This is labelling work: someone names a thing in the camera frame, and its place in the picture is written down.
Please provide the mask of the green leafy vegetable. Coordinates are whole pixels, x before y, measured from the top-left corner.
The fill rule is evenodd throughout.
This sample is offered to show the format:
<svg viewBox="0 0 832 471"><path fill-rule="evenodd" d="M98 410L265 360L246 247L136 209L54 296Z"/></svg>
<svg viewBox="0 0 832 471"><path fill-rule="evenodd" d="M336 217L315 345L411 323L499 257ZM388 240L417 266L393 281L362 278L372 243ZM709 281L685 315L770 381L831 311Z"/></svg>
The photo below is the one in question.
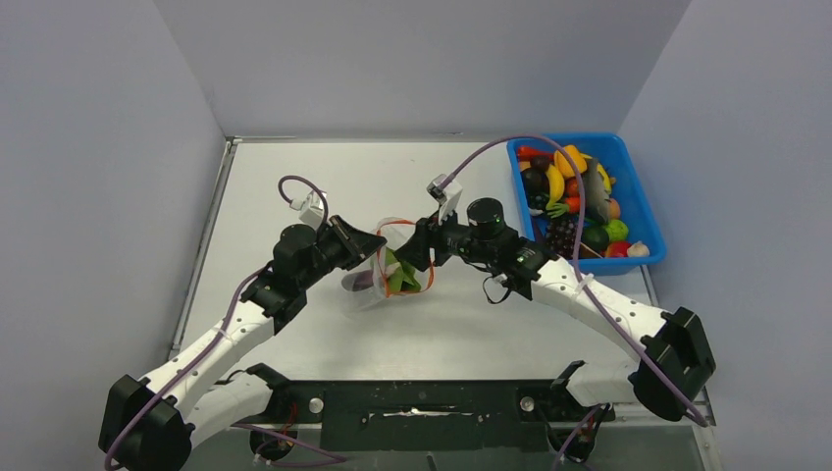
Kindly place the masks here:
<svg viewBox="0 0 832 471"><path fill-rule="evenodd" d="M399 262L390 249L385 252L384 278L388 295L417 293L423 288L415 268Z"/></svg>

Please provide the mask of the purple eggplant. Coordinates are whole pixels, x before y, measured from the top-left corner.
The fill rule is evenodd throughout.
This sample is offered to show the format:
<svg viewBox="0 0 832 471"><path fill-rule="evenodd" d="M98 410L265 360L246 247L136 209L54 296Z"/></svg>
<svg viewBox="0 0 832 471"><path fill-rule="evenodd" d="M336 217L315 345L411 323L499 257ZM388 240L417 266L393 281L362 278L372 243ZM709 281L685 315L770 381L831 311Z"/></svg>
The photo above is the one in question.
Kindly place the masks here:
<svg viewBox="0 0 832 471"><path fill-rule="evenodd" d="M370 289L375 285L375 276L371 270L349 273L342 278L341 285L351 292Z"/></svg>

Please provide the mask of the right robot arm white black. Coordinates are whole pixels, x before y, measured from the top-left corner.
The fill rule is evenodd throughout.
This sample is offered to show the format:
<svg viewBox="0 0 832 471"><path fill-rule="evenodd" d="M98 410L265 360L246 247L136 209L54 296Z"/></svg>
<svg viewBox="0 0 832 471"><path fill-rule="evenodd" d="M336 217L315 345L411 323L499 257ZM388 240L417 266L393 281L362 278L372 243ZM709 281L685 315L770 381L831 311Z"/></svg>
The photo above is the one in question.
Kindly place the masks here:
<svg viewBox="0 0 832 471"><path fill-rule="evenodd" d="M661 419L689 418L707 426L694 401L716 364L701 319L684 307L668 312L641 303L582 274L508 227L499 201L471 203L466 224L456 215L419 219L395 254L419 271L458 257L494 276L509 292L569 315L629 355L615 367L579 361L551 393L561 417L577 418L590 406L638 402Z"/></svg>

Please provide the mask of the grey fish toy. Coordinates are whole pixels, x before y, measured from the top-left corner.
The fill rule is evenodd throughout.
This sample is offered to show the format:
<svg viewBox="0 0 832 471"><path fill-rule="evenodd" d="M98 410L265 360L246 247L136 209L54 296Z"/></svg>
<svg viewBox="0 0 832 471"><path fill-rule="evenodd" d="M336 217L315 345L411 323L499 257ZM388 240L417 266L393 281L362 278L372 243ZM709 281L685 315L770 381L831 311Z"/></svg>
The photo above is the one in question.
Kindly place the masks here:
<svg viewBox="0 0 832 471"><path fill-rule="evenodd" d="M586 157L586 160L588 169L582 174L586 215L597 223L607 224L610 220L608 217L610 196L605 192L601 177L598 174L598 161L591 157Z"/></svg>

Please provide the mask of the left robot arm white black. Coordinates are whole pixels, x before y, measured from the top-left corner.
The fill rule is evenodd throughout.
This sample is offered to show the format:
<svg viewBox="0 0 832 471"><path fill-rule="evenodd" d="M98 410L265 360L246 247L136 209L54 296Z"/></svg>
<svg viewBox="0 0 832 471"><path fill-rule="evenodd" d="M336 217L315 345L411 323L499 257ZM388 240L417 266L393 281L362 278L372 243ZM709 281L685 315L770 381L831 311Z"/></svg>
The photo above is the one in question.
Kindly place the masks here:
<svg viewBox="0 0 832 471"><path fill-rule="evenodd" d="M205 440L264 412L275 371L224 386L221 377L300 312L309 288L335 269L361 265L386 243L338 216L319 230L285 228L272 260L241 282L214 327L164 365L110 388L99 437L105 468L180 470Z"/></svg>

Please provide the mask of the clear zip bag orange zipper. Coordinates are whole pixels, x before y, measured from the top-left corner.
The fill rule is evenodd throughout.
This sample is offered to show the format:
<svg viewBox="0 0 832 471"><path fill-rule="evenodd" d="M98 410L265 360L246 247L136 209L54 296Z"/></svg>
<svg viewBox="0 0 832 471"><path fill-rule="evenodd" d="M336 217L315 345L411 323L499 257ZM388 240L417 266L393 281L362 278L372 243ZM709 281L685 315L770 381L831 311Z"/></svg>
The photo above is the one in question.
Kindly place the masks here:
<svg viewBox="0 0 832 471"><path fill-rule="evenodd" d="M432 287L433 265L429 269L417 269L395 254L415 235L415 226L414 221L398 217L384 218L378 223L375 235L387 243L341 279L350 311L366 311L384 301L418 295Z"/></svg>

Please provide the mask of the dark purple plum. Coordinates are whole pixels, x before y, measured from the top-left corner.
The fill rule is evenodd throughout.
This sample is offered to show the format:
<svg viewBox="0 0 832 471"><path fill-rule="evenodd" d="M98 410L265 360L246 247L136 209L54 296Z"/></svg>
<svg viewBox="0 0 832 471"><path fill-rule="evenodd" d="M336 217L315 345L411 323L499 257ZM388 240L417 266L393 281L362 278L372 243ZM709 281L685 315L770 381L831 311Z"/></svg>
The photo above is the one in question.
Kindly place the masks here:
<svg viewBox="0 0 832 471"><path fill-rule="evenodd" d="M526 194L549 194L549 181L545 172L528 168L521 172L521 181Z"/></svg>

